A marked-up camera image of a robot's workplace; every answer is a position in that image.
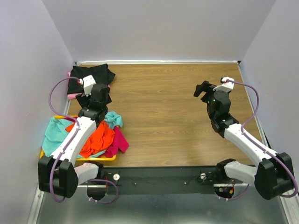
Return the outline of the orange t shirt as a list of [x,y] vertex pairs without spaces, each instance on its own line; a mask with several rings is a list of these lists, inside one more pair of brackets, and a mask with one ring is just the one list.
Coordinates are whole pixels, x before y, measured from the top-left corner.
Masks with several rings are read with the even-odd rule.
[[97,129],[87,139],[78,158],[97,158],[112,145],[115,132],[106,121],[101,121]]

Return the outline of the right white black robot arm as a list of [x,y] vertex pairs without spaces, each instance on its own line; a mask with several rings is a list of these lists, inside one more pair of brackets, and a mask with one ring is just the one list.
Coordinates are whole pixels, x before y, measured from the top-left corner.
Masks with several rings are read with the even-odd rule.
[[213,130],[243,151],[254,166],[227,159],[219,162],[211,174],[201,174],[202,181],[225,183],[229,180],[239,180],[247,186],[254,186],[259,195],[266,200],[277,196],[296,196],[299,188],[291,157],[287,153],[278,153],[258,141],[245,129],[245,124],[240,124],[230,114],[229,94],[235,84],[237,82],[229,77],[223,77],[218,86],[204,81],[196,86],[193,95],[198,97],[203,94],[201,101],[206,103]]

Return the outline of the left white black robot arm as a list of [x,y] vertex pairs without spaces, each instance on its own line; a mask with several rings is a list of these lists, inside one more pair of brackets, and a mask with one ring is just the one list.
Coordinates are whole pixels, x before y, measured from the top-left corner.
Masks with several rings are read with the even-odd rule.
[[79,111],[75,125],[65,140],[50,156],[44,155],[39,159],[39,189],[52,194],[56,202],[61,202],[58,196],[72,197],[80,184],[87,181],[99,184],[103,181],[102,165],[88,162],[76,166],[75,162],[88,138],[104,120],[110,102],[109,87],[95,84],[87,105]]

